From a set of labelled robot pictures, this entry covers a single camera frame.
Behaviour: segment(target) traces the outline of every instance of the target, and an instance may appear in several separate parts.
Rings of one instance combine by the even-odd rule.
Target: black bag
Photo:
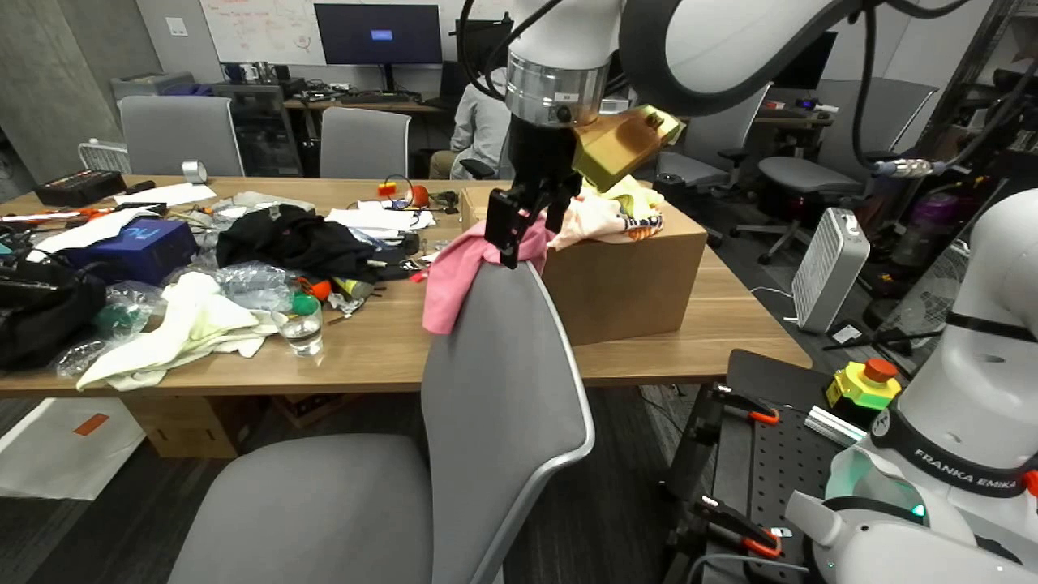
[[[403,264],[415,250],[418,235],[405,235],[405,243],[393,250],[376,250],[339,223],[277,205],[233,219],[229,230],[220,232],[218,263],[268,263],[320,279],[347,274],[380,281],[405,274],[394,264]]]
[[[102,309],[107,286],[60,260],[0,256],[0,368],[41,366]]]

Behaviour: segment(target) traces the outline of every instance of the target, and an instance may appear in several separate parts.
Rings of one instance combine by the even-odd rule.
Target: computer monitor
[[[803,45],[803,52],[774,75],[774,86],[815,89],[822,63],[829,61],[834,42],[836,32],[822,32]]]
[[[442,63],[442,16],[429,4],[313,4],[327,63]]]

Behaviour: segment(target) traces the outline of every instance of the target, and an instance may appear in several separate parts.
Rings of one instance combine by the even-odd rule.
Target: wooden table
[[[434,250],[459,232],[487,206],[488,182],[425,182],[431,191],[457,191],[467,213],[444,213],[425,232]],[[220,198],[264,191],[312,201],[318,206],[371,198],[376,182],[344,179],[218,179]],[[38,211],[34,193],[0,205],[0,213]],[[161,385],[124,394],[147,423],[157,455],[233,455],[220,428],[222,394],[313,394],[313,392],[415,392],[420,381],[429,338],[420,321],[420,286],[390,281],[358,313],[325,329],[325,363],[295,356],[281,341],[264,341],[251,361],[208,356],[171,368]],[[730,350],[756,350],[809,366],[808,353],[747,291],[747,286],[704,250],[699,271],[677,335],[580,343],[577,363],[588,385],[699,381],[724,379]],[[45,368],[0,373],[0,394],[76,394],[70,379]]]

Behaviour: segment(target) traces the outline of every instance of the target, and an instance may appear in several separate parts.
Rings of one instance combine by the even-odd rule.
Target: red button
[[[869,361],[864,361],[864,376],[869,376],[873,381],[884,381],[884,379],[896,379],[896,376],[898,376],[898,366],[887,363],[884,356],[869,356]]]
[[[1023,486],[1027,486],[1032,495],[1038,495],[1038,469],[1023,473]]]

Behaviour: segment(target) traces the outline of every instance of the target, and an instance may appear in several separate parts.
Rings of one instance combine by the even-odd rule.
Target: pink cloth
[[[518,263],[544,263],[547,256],[547,226],[535,219],[518,243]],[[500,263],[500,250],[482,240],[482,223],[459,232],[442,256],[429,264],[425,279],[425,310],[420,327],[429,335],[450,335],[457,310],[467,298],[482,263]]]

